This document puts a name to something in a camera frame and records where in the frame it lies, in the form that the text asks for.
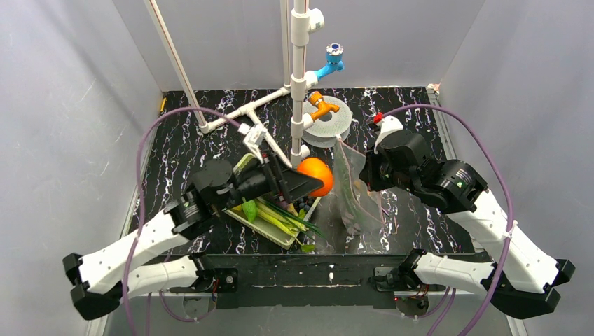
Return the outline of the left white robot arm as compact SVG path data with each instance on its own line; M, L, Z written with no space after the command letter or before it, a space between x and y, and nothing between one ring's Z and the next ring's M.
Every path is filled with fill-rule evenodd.
M91 321L116 310L125 298L170 288L215 291L221 276L202 253L158 264L151 260L210 231L221 222L224 211L246 201L270 194L290 202L323 185L322 180L286 166L276 155L252 160L239 174L227 160L209 160L191 176L179 198L134 232L94 253L63 258L73 286L73 306Z

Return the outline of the orange toy fruit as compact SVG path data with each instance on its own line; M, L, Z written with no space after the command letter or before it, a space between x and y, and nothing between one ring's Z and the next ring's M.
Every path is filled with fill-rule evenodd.
M319 179L323 186L309 194L310 197L323 197L331 192L334 185L333 173L329 166L319 158L308 157L302 161L297 171L310 177Z

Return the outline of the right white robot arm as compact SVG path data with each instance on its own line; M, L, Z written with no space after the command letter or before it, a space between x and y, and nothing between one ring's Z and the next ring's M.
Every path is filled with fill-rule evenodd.
M408 191L464 228L491 256L489 262L465 262L415 249L378 277L381 286L440 285L474 294L493 288L490 304L515 319L555 310L557 287L570 281L574 265L544 253L518 226L508 231L505 211L470 164L437 159L414 132L382 131L366 151L359 177L370 191Z

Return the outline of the clear zip top bag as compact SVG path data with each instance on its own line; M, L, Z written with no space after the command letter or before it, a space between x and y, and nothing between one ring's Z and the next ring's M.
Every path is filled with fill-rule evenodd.
M338 138L333 147L333 158L333 191L347 233L362 235L382 228L385 222L381 195L368 191L359 178L366 156Z

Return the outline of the green toy bitter gourd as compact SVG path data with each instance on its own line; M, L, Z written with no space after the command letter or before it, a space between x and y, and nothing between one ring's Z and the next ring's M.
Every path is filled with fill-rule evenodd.
M241 210L250 223L253 223L258 215L258 208L254 199L241 204Z

